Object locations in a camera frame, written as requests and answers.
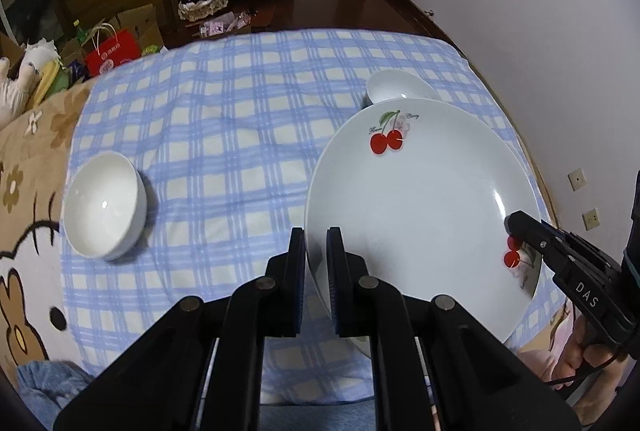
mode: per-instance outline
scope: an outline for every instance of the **metal screw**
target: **metal screw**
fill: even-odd
[[[269,276],[258,277],[258,280],[255,282],[255,286],[260,290],[271,290],[276,286],[276,280]]]
[[[456,306],[456,302],[454,301],[453,297],[444,294],[436,297],[434,302],[436,303],[436,306],[441,310],[451,310]]]
[[[367,290],[371,290],[376,288],[380,284],[377,277],[373,276],[362,276],[358,279],[358,285],[362,288],[366,288]]]
[[[185,297],[180,301],[180,310],[184,312],[193,312],[200,306],[200,300],[196,296]]]

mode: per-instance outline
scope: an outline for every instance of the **plaid cloth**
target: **plaid cloth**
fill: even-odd
[[[119,263],[74,255],[63,239],[68,323],[96,375],[186,295],[212,300],[264,274],[302,226],[308,181],[334,132],[381,68],[419,75],[511,147],[546,208],[516,134],[451,46],[418,36],[306,30],[199,42],[100,78],[72,140],[69,177],[116,150],[148,194],[143,237]],[[563,297],[548,271],[511,344],[524,344]],[[268,339],[262,400],[335,403],[371,397],[370,361],[335,337],[309,278],[302,335]]]

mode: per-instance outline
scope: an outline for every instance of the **baseboard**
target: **baseboard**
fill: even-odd
[[[498,107],[500,107],[500,109],[504,112],[504,114],[507,117],[508,121],[513,126],[513,129],[516,132],[516,135],[518,137],[518,141],[520,142],[520,145],[522,146],[523,153],[525,154],[525,157],[529,161],[529,165],[531,166],[531,169],[533,170],[534,175],[536,177],[536,182],[538,183],[538,188],[540,189],[540,193],[542,194],[542,198],[545,201],[546,208],[549,211],[549,216],[550,216],[551,222],[553,224],[555,224],[556,227],[560,227],[559,220],[558,220],[558,215],[556,215],[556,210],[554,208],[553,198],[551,197],[549,189],[546,187],[546,184],[545,184],[544,180],[542,179],[542,175],[540,174],[540,170],[538,169],[538,166],[536,166],[535,162],[533,162],[533,158],[532,158],[531,153],[529,151],[529,147],[528,147],[526,141],[524,140],[524,137],[518,131],[518,128],[516,127],[515,123],[513,122],[513,119],[511,118],[511,115],[506,110],[504,105],[501,103],[501,101],[498,98],[498,96],[494,93],[494,90],[492,90],[491,86],[486,81],[486,79],[484,77],[482,77],[482,74],[478,71],[478,69],[474,66],[474,64],[469,60],[469,58],[467,56],[465,56],[464,53],[462,53],[462,50],[460,50],[460,48],[458,48],[456,46],[456,43],[454,43],[451,40],[451,38],[449,36],[447,36],[446,33],[444,33],[442,31],[442,29],[439,26],[437,26],[437,24],[434,23],[430,19],[430,17],[427,16],[427,14],[425,14],[420,8],[418,8],[414,4],[413,1],[411,1],[411,0],[387,0],[387,1],[389,1],[389,3],[391,3],[392,5],[393,5],[394,2],[396,4],[398,4],[398,6],[396,6],[395,8],[396,8],[396,10],[399,11],[399,13],[400,13],[401,10],[407,10],[408,14],[409,14],[409,17],[406,17],[406,19],[411,21],[414,24],[414,26],[416,26],[419,29],[421,29],[424,32],[425,35],[427,35],[429,37],[432,37],[434,39],[440,39],[440,40],[448,43],[449,45],[453,46],[457,50],[457,52],[460,54],[460,56],[462,58],[466,59],[466,61],[469,63],[469,66],[471,67],[473,72],[478,76],[480,81],[482,81],[482,83],[484,84],[486,89],[489,90],[489,93],[491,93],[491,95],[494,98],[495,102],[498,104]]]

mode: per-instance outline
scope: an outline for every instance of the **small white dish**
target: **small white dish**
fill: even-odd
[[[420,77],[404,70],[380,70],[367,80],[367,96],[373,104],[393,98],[441,100],[438,92]]]
[[[82,257],[120,257],[138,241],[145,221],[145,186],[126,156],[100,153],[71,180],[62,222],[69,244]]]
[[[351,117],[318,160],[305,207],[309,269],[329,309],[326,231],[340,227],[370,274],[419,299],[454,297],[504,342],[541,266],[504,262],[504,218],[516,210],[540,219],[524,169],[491,128],[443,101],[388,100]]]

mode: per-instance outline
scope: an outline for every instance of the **bag handle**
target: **bag handle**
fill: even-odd
[[[116,42],[118,42],[118,34],[111,23],[101,23],[96,25],[89,32],[89,37],[91,37],[92,42],[94,42],[95,51],[98,52],[98,55],[100,55],[100,50],[98,50],[98,46],[100,46],[100,30],[109,30],[109,28],[113,31],[113,36],[116,38]]]

